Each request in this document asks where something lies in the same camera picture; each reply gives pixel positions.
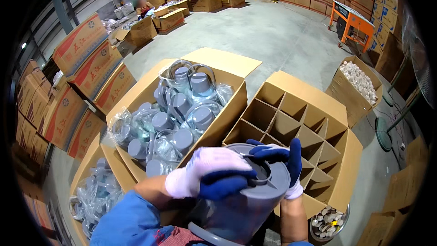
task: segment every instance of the person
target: person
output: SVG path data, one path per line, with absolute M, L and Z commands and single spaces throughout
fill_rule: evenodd
M 144 18 L 145 14 L 153 8 L 153 5 L 146 0 L 132 0 L 132 5 L 136 9 L 138 19 Z
M 281 245 L 311 246 L 303 207 L 299 176 L 302 170 L 301 144 L 293 139 L 290 148 L 275 144 L 256 145 L 249 154 L 255 159 L 282 161 L 290 173 L 290 188 L 281 200 Z M 160 210 L 174 198 L 197 197 L 222 200 L 247 188 L 247 179 L 256 171 L 236 152 L 222 147 L 202 147 L 194 151 L 187 166 L 168 175 L 146 178 L 126 193 L 123 200 L 102 216 L 90 245 L 211 245 L 188 229 L 160 225 Z

